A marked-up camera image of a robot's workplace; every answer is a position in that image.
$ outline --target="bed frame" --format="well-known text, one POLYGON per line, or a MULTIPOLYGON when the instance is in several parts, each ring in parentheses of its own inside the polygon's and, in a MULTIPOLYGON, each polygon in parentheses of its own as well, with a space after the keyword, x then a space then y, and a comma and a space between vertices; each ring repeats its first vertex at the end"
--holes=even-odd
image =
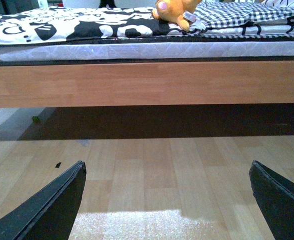
POLYGON ((294 103, 294 60, 0 66, 0 108, 294 103))

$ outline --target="bed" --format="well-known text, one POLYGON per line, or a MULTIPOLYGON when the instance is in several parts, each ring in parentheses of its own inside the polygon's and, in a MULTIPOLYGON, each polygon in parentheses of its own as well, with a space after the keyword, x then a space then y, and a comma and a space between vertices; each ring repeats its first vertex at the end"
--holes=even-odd
POLYGON ((0 16, 0 108, 294 103, 294 8, 201 2, 190 32, 152 9, 0 16))

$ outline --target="gingham fabric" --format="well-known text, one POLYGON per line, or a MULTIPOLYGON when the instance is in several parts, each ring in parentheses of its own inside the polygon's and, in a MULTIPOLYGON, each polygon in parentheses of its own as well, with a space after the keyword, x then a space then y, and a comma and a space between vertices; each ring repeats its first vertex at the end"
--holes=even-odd
POLYGON ((228 28, 278 20, 294 24, 294 8, 271 7, 260 3, 203 1, 194 14, 207 28, 228 28))
POLYGON ((267 6, 294 8, 294 0, 264 0, 261 4, 265 4, 267 6))
POLYGON ((231 42, 231 40, 236 40, 236 42, 239 41, 245 41, 245 40, 270 40, 271 42, 274 42, 278 39, 294 39, 294 34, 268 34, 268 35, 250 35, 250 36, 245 36, 245 35, 209 35, 209 34, 203 34, 203 38, 207 39, 215 39, 219 40, 221 42, 222 39, 226 40, 227 42, 231 42))

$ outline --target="orange plush toy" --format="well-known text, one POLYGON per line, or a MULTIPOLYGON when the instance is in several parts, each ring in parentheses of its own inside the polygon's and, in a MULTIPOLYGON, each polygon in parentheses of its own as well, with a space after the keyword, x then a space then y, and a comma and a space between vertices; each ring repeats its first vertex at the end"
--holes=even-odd
POLYGON ((201 0, 157 0, 152 15, 155 19, 176 23, 188 32, 190 25, 183 15, 185 11, 192 14, 200 2, 201 0))

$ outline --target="mattress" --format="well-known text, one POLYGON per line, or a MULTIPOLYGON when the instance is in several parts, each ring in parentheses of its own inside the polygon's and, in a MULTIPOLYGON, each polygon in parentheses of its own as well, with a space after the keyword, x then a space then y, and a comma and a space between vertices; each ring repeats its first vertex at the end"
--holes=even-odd
POLYGON ((294 41, 155 42, 0 48, 0 62, 293 57, 294 41))
POLYGON ((294 8, 203 2, 185 32, 152 7, 35 9, 0 16, 0 63, 294 57, 294 8))

